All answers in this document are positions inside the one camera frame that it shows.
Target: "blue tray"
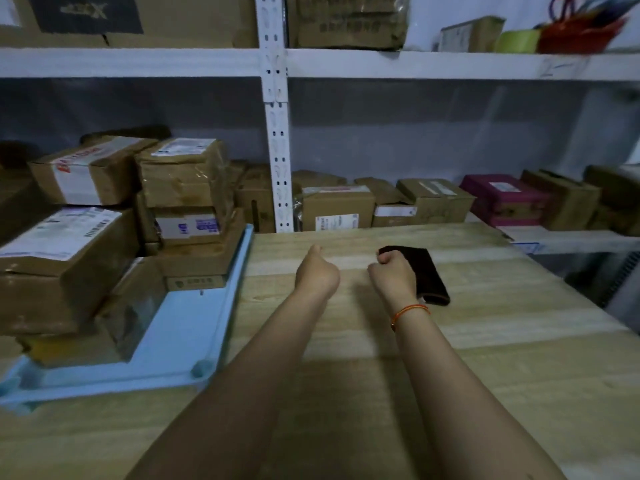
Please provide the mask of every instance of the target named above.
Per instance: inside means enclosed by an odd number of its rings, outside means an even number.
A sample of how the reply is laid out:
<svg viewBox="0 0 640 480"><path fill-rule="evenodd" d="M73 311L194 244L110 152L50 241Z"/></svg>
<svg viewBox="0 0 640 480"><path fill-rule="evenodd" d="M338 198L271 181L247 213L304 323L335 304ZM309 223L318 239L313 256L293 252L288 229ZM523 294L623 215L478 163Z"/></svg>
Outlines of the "blue tray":
<svg viewBox="0 0 640 480"><path fill-rule="evenodd" d="M226 287L166 296L128 363L44 369L23 355L0 382L0 406L27 414L66 397L204 386L218 368L252 234L248 225Z"/></svg>

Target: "red bracelet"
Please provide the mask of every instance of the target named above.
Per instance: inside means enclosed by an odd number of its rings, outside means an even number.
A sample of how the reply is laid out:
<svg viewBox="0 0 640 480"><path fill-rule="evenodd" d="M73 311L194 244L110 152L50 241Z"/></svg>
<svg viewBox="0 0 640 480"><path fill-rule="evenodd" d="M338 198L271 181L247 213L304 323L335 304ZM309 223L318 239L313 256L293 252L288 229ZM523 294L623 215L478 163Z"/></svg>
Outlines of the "red bracelet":
<svg viewBox="0 0 640 480"><path fill-rule="evenodd" d="M396 331L396 322L398 321L398 318L400 318L400 316L402 314L404 314L405 312L408 312L409 310L412 310L414 308L422 308L429 315L431 315L431 312L429 311L429 309L428 309L428 307L426 305L409 305L409 306L405 306L402 310L400 310L398 313L396 313L393 318L391 318L391 330Z"/></svg>

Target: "fist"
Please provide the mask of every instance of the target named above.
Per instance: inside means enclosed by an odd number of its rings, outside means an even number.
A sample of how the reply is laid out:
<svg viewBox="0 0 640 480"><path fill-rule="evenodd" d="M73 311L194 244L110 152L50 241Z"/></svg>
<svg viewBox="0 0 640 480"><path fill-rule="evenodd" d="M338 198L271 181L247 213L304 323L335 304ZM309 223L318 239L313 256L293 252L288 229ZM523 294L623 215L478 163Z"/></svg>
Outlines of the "fist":
<svg viewBox="0 0 640 480"><path fill-rule="evenodd" d="M296 272L296 291L309 297L327 300L333 296L340 284L340 271L336 265L324 260L322 248L314 244Z"/></svg>
<svg viewBox="0 0 640 480"><path fill-rule="evenodd" d="M367 270L390 315L417 303L415 273L400 251L378 255L378 262Z"/></svg>

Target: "pink box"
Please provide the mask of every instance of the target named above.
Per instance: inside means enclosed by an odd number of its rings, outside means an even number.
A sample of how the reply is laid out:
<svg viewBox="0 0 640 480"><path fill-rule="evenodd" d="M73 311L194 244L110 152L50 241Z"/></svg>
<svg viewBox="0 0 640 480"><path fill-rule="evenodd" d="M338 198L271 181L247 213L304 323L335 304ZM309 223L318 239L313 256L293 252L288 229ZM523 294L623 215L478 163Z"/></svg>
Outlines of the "pink box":
<svg viewBox="0 0 640 480"><path fill-rule="evenodd" d="M471 212L490 226L537 226L550 195L510 175L466 175L460 188L476 196Z"/></svg>

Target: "wooden tabletop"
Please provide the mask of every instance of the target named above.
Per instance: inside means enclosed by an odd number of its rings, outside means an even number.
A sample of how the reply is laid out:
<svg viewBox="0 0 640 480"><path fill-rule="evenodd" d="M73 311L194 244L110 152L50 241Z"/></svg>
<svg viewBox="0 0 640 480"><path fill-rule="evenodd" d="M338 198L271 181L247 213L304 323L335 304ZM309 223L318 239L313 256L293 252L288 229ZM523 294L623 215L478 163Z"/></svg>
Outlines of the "wooden tabletop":
<svg viewBox="0 0 640 480"><path fill-rule="evenodd" d="M640 339L484 224L256 235L229 358L292 289L313 242L342 281L291 381L262 478L429 477L412 389L365 270L389 244L430 250L451 295L433 318L570 479L637 478ZM18 352L0 342L0 368ZM193 396L176 388L0 412L0 478L120 479Z"/></svg>

